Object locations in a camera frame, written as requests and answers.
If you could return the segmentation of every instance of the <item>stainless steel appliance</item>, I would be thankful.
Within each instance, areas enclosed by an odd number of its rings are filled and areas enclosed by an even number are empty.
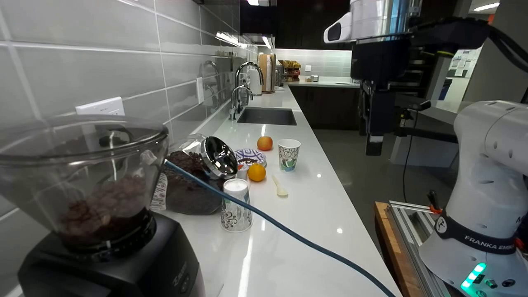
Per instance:
[[[274,52],[259,52],[259,69],[264,75],[262,92],[276,90],[276,54]]]

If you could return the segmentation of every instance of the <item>sink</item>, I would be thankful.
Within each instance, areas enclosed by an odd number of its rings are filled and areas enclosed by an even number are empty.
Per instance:
[[[297,125],[292,108],[246,107],[238,121]]]

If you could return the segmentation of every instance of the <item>faucet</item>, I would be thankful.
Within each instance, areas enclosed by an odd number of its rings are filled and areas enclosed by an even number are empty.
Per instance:
[[[251,84],[249,80],[243,79],[243,69],[247,65],[257,69],[261,84],[264,84],[264,75],[257,64],[246,60],[236,67],[236,72],[234,72],[236,87],[231,92],[229,120],[236,120],[238,115],[243,112],[243,108],[249,103],[249,100],[252,100]]]
[[[229,108],[229,120],[236,120],[238,115],[244,110],[244,107],[252,100],[252,92],[247,80],[243,80],[238,87],[231,92],[231,108]]]

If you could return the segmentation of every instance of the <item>coffee grinder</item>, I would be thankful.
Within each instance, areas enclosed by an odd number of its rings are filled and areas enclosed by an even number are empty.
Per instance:
[[[200,295],[200,263],[177,220],[152,212],[167,128],[69,115],[0,130],[0,192],[51,232],[25,257],[33,295]]]

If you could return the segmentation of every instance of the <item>black grinder base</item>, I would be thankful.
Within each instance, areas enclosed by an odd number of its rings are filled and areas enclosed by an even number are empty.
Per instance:
[[[177,220],[153,214],[157,230],[139,250],[109,262],[79,260],[56,234],[48,234],[25,257],[18,280],[26,297],[191,295],[198,258]]]

